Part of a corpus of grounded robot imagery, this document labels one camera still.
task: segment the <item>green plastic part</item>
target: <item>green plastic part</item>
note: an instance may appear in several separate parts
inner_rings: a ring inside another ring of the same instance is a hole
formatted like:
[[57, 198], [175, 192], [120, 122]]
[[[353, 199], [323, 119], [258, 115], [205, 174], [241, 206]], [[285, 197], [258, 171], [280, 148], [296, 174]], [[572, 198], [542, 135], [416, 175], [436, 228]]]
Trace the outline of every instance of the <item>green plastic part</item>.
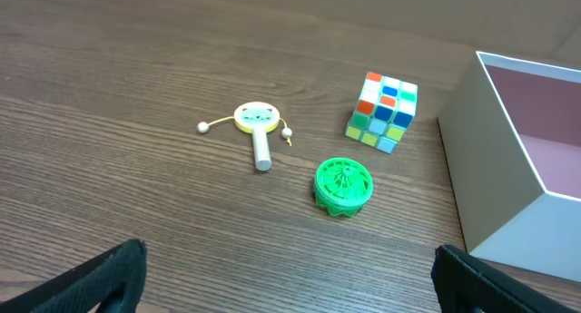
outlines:
[[327, 209], [331, 217], [352, 217], [371, 197], [373, 180], [359, 162], [332, 158], [317, 169], [313, 190], [318, 208]]

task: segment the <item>open box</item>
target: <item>open box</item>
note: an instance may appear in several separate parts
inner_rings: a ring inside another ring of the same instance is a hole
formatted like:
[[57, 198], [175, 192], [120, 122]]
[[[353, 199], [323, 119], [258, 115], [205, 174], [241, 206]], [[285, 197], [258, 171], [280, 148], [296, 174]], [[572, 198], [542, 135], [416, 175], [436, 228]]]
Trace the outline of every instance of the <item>open box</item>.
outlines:
[[477, 52], [438, 117], [470, 254], [581, 281], [581, 71]]

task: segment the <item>wooden table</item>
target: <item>wooden table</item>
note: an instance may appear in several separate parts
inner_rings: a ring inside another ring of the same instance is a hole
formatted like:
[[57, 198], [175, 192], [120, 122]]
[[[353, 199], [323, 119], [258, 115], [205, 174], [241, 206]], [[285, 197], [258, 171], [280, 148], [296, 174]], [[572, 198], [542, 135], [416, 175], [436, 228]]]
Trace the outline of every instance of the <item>wooden table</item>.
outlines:
[[[435, 117], [473, 50], [230, 0], [0, 0], [0, 300], [137, 237], [142, 312], [438, 311], [434, 248], [463, 241]], [[367, 71], [420, 86], [391, 156], [343, 136]], [[249, 101], [294, 131], [265, 174], [231, 123], [195, 131]], [[374, 178], [352, 219], [314, 208], [335, 156]]]

